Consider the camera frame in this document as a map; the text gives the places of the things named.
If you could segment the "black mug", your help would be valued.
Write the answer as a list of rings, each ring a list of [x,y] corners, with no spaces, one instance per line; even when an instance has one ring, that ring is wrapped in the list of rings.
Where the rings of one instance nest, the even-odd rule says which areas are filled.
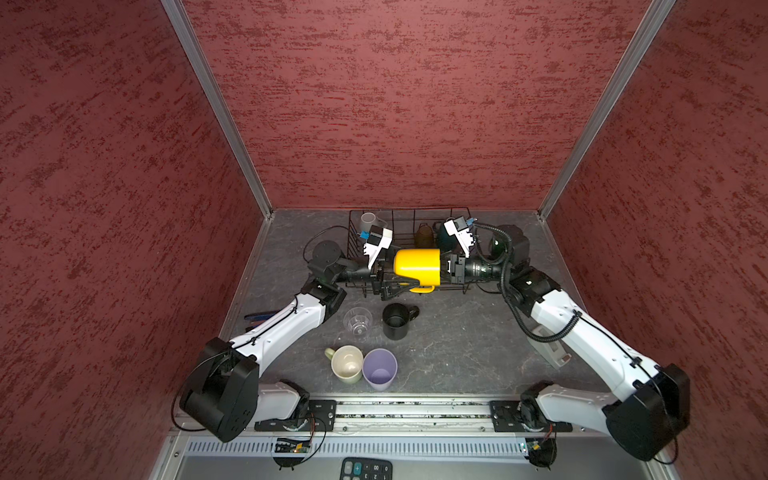
[[[420,308],[415,305],[388,304],[382,312],[384,335],[393,341],[402,340],[408,333],[410,322],[419,314]]]

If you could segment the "yellow mug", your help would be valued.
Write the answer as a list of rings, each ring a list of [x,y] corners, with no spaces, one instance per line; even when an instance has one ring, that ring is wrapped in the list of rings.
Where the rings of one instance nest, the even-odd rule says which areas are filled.
[[[416,285],[412,293],[429,294],[441,285],[441,253],[439,249],[401,249],[394,257],[394,274]]]

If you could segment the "olive green glass cup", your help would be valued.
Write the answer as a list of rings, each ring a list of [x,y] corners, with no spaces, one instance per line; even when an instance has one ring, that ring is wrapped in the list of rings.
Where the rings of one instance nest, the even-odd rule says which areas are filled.
[[[433,249],[435,247],[434,232],[427,223],[421,223],[414,233],[414,246],[418,249]]]

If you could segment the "grey white mug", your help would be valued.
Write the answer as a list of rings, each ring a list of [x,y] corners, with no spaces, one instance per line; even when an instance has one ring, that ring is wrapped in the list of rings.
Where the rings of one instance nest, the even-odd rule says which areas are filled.
[[[369,234],[374,227],[380,227],[381,222],[378,216],[373,212],[363,212],[359,220],[359,231],[361,234]]]

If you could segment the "lilac plastic cup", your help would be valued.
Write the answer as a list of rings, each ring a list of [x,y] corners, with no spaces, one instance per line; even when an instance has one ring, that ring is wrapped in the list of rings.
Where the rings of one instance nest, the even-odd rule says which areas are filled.
[[[395,355],[383,348],[371,350],[363,360],[362,373],[366,382],[376,391],[387,390],[398,372]]]

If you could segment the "dark green mug white inside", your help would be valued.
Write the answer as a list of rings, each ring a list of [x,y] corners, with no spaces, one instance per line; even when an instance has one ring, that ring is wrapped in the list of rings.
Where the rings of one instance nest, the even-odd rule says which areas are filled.
[[[452,252],[458,247],[458,240],[454,235],[449,234],[444,226],[441,226],[436,234],[435,244],[443,253]]]

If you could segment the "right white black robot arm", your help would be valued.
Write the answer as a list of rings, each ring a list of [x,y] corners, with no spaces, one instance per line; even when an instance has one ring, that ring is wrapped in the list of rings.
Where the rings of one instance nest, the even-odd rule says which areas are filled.
[[[530,431],[570,423],[610,436],[624,451],[654,461],[690,423],[690,379],[627,345],[586,313],[546,273],[534,268],[519,228],[503,230],[462,217],[444,222],[461,254],[446,268],[457,284],[495,281],[525,336],[547,346],[563,342],[603,380],[608,392],[541,381],[524,391],[517,420]]]

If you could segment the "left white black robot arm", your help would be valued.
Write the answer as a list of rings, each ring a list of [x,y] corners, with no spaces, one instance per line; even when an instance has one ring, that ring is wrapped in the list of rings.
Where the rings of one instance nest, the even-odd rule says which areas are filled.
[[[308,262],[310,275],[292,302],[246,334],[208,341],[172,410],[185,412],[200,430],[222,442],[233,440],[252,422],[282,420],[303,427],[309,420],[309,393],[290,381],[262,384],[260,378],[294,342],[339,309],[346,292],[338,284],[368,276],[373,289],[383,292],[387,272],[394,273],[395,286],[406,289],[431,292],[440,282],[437,249],[400,249],[393,257],[381,256],[373,244],[364,250],[366,259],[357,261],[345,257],[333,241],[317,244]]]

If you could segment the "clear glass cup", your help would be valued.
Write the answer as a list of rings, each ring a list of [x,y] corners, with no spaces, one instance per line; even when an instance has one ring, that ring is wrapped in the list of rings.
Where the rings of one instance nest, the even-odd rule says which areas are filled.
[[[365,336],[372,325],[372,313],[363,307],[351,308],[343,318],[345,329],[354,336]]]

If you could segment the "cream light green mug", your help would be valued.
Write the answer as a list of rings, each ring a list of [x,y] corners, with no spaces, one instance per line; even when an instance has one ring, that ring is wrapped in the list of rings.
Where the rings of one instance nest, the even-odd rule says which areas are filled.
[[[335,377],[345,384],[355,384],[362,378],[364,356],[362,351],[352,345],[338,349],[326,348],[326,358]]]

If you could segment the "blue black crimping tool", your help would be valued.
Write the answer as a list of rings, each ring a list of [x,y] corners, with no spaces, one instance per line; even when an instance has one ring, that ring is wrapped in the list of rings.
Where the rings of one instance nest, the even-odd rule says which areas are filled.
[[[246,323],[246,329],[251,330],[271,319],[276,314],[277,311],[257,312],[245,315],[243,320]]]

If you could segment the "black calculator remote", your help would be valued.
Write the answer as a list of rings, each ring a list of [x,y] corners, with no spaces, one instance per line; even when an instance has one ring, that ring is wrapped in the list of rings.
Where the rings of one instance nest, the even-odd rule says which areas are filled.
[[[342,461],[340,480],[392,480],[393,465],[390,461],[347,457]]]

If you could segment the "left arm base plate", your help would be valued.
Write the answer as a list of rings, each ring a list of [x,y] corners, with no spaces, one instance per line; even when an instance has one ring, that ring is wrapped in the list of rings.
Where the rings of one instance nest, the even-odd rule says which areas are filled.
[[[271,419],[255,422],[256,432],[286,432],[311,433],[319,430],[332,431],[336,417],[337,402],[335,400],[307,400],[299,405],[298,414],[293,418],[279,420]]]

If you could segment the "aluminium rail frame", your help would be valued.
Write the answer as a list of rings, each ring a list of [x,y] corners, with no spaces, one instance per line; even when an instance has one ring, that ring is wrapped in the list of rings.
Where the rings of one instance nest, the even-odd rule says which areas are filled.
[[[553,434],[554,463],[530,463],[533,433],[496,430],[492,398],[467,395],[337,395],[313,451],[277,464],[281,433],[248,429],[222,443],[184,421],[152,469],[153,479],[353,479],[348,458],[391,462],[396,479],[677,479],[671,456],[642,462],[583,427]]]

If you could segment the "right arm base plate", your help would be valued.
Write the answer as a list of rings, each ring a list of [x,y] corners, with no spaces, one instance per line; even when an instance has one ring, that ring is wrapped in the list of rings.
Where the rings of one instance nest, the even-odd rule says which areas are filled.
[[[552,422],[545,418],[534,401],[495,400],[489,403],[490,418],[497,433],[572,432],[573,426],[565,422]]]

